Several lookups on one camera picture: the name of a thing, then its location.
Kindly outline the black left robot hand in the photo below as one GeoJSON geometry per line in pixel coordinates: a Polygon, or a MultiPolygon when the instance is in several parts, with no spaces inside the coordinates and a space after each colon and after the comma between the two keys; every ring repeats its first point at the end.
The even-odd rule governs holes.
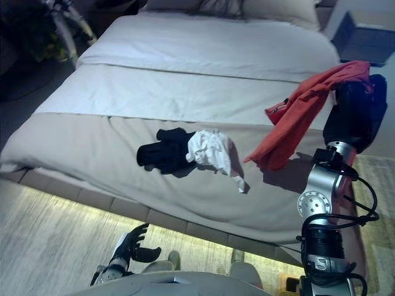
{"type": "Polygon", "coordinates": [[[148,249],[141,246],[148,227],[149,223],[144,223],[128,232],[115,249],[109,265],[119,265],[127,271],[131,260],[141,263],[152,263],[157,260],[162,251],[160,247],[148,249]]]}

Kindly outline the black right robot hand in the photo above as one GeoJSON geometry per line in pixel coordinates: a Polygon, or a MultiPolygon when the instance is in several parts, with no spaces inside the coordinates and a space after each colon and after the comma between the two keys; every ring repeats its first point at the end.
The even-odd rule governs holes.
{"type": "Polygon", "coordinates": [[[387,109],[387,82],[383,75],[370,75],[367,82],[347,82],[335,91],[336,105],[326,121],[323,138],[344,142],[362,153],[374,141],[387,109]]]}

